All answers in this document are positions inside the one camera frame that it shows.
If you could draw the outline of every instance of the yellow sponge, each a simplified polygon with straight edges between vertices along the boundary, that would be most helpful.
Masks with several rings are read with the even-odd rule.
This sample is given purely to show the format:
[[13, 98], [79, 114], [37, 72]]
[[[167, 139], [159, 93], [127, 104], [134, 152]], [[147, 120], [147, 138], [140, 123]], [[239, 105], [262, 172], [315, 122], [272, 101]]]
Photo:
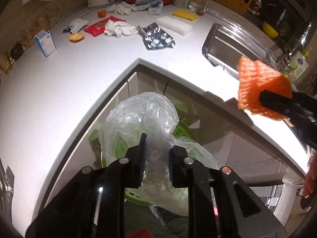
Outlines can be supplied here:
[[177, 9], [173, 11], [172, 15], [186, 19], [186, 20], [190, 20], [190, 21], [194, 21], [198, 17], [196, 14], [193, 14], [192, 12], [189, 12], [184, 9]]

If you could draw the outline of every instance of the white box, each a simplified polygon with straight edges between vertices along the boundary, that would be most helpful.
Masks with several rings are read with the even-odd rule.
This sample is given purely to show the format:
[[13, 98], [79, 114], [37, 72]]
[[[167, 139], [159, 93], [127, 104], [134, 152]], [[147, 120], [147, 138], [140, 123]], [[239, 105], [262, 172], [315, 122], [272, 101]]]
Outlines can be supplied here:
[[48, 57], [51, 53], [56, 50], [56, 46], [51, 37], [50, 32], [42, 30], [37, 35], [35, 35], [35, 41], [37, 42], [38, 47], [41, 52]]

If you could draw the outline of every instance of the dish soap bottle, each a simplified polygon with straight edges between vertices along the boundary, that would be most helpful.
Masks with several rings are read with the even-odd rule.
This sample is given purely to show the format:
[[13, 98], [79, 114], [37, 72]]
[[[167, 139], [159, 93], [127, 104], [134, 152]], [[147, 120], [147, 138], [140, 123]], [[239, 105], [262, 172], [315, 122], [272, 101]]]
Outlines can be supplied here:
[[301, 51], [296, 51], [293, 57], [289, 60], [289, 64], [291, 66], [291, 70], [289, 72], [289, 76], [291, 79], [291, 82], [296, 81], [302, 74], [303, 72], [308, 68], [308, 63], [307, 63], [307, 56], [312, 50], [311, 47], [307, 47], [304, 52]]

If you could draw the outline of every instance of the white countertop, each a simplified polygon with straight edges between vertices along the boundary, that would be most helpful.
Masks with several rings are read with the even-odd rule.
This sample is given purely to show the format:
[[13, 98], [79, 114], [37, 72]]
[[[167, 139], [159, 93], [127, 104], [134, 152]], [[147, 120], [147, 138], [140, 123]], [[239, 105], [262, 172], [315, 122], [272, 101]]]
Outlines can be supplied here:
[[[165, 6], [160, 17], [171, 16], [174, 9]], [[158, 18], [147, 12], [111, 15], [144, 27]], [[82, 19], [90, 24], [99, 20], [97, 11]], [[36, 45], [25, 51], [0, 85], [0, 157], [4, 168], [10, 166], [15, 175], [12, 221], [21, 234], [36, 216], [51, 177], [75, 137], [138, 63], [206, 97], [214, 94], [221, 99], [215, 103], [244, 119], [243, 113], [226, 103], [237, 99], [238, 80], [221, 67], [213, 67], [202, 55], [213, 22], [209, 15], [188, 22], [193, 31], [187, 36], [167, 30], [175, 38], [173, 49], [148, 51], [139, 35], [117, 39], [83, 31], [86, 38], [71, 43], [69, 34], [62, 34], [64, 28], [59, 28], [51, 32], [57, 50], [48, 58]], [[284, 122], [246, 113], [256, 132], [307, 172], [307, 155]]]

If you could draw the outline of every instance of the screw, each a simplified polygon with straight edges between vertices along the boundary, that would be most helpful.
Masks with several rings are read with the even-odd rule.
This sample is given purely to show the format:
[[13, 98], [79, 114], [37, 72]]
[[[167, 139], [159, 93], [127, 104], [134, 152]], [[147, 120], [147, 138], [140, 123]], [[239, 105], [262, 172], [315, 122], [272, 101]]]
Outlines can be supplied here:
[[91, 170], [92, 170], [91, 167], [85, 166], [85, 167], [81, 170], [81, 172], [86, 175], [86, 174], [90, 173]]
[[119, 159], [119, 163], [120, 163], [121, 165], [125, 165], [125, 164], [129, 163], [129, 159], [128, 159], [127, 157], [121, 157], [121, 158]]
[[223, 168], [221, 169], [221, 171], [222, 171], [224, 174], [226, 174], [226, 175], [229, 175], [229, 174], [231, 174], [231, 172], [232, 172], [231, 168], [230, 168], [230, 167], [227, 167], [227, 166], [223, 167]]
[[184, 159], [184, 162], [187, 164], [187, 165], [191, 165], [192, 163], [194, 163], [194, 160], [191, 158], [191, 157], [186, 157]]

